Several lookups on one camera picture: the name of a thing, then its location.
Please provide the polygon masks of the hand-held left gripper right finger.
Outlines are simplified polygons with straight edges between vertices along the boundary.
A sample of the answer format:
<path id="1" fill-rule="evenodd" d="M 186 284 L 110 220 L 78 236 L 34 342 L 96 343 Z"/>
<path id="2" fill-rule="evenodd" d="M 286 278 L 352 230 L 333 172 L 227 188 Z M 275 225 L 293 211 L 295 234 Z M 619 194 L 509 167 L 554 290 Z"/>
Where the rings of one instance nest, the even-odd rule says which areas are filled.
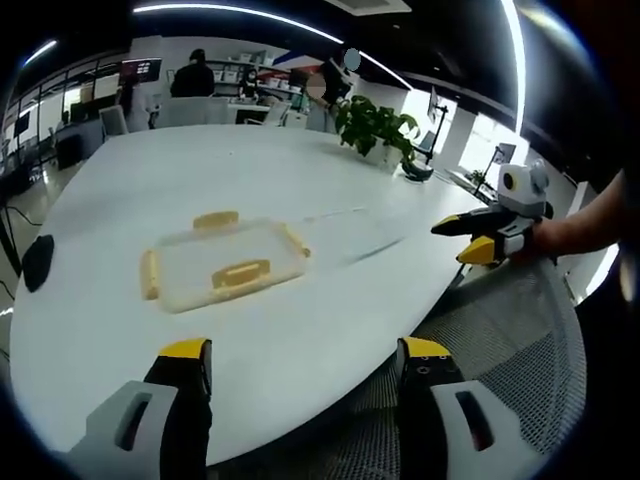
<path id="1" fill-rule="evenodd" d="M 397 344 L 397 428 L 402 479 L 527 479 L 520 419 L 491 390 L 465 380 L 441 344 Z"/>

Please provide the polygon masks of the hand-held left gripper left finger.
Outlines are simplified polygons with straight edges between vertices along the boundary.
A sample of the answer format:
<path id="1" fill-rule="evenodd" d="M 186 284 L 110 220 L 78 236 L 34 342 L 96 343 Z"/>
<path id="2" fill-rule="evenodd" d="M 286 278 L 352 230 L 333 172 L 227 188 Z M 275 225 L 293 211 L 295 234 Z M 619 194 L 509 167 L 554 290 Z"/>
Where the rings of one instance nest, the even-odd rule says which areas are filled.
<path id="1" fill-rule="evenodd" d="M 212 426 L 212 342 L 192 338 L 158 353 L 86 419 L 67 464 L 82 479 L 205 479 Z"/>

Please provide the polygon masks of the person's right hand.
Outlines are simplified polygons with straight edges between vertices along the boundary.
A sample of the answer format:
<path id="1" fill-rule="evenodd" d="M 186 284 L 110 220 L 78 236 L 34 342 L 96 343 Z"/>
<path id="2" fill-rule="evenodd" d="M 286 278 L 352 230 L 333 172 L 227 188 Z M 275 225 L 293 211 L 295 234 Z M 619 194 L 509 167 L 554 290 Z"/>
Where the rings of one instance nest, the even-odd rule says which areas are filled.
<path id="1" fill-rule="evenodd" d="M 535 223 L 525 246 L 510 259 L 521 264 L 542 258 L 557 259 L 565 254 L 565 225 L 561 220 L 543 219 Z"/>

